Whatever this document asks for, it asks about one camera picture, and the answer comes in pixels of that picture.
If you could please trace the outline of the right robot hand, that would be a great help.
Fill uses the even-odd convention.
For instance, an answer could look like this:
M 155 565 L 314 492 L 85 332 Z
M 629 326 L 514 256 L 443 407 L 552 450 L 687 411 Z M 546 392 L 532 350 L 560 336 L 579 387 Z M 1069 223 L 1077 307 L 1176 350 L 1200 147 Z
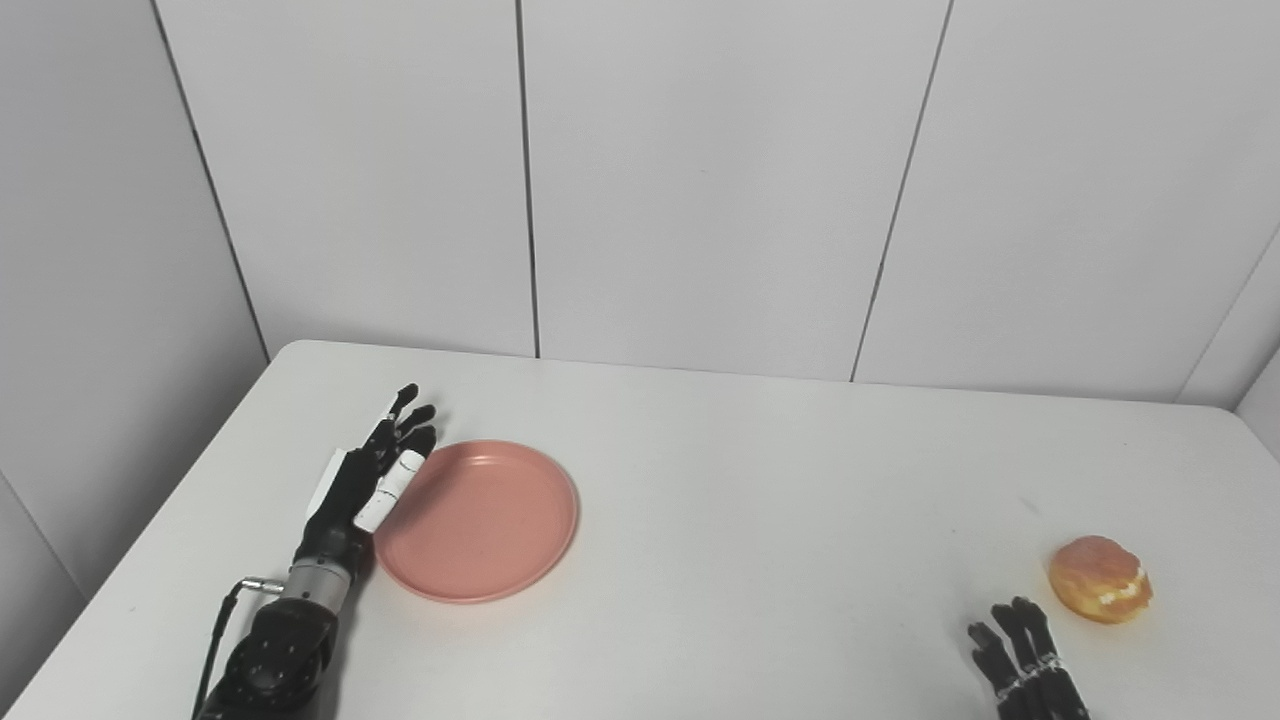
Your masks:
M 995 625 L 972 623 L 972 659 L 989 683 L 1000 719 L 1091 719 L 1064 664 L 1044 610 L 1025 597 L 989 609 Z

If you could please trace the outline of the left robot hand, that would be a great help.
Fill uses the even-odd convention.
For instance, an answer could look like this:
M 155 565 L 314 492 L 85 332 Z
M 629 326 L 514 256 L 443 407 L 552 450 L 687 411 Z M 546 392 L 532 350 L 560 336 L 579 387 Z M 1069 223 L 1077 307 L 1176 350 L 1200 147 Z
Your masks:
M 352 577 L 364 569 L 375 530 L 398 502 L 387 489 L 397 484 L 406 489 L 436 447 L 433 405 L 401 416 L 417 396 L 417 384 L 402 387 L 366 441 L 340 455 L 325 495 L 303 525 L 291 568 L 315 561 Z

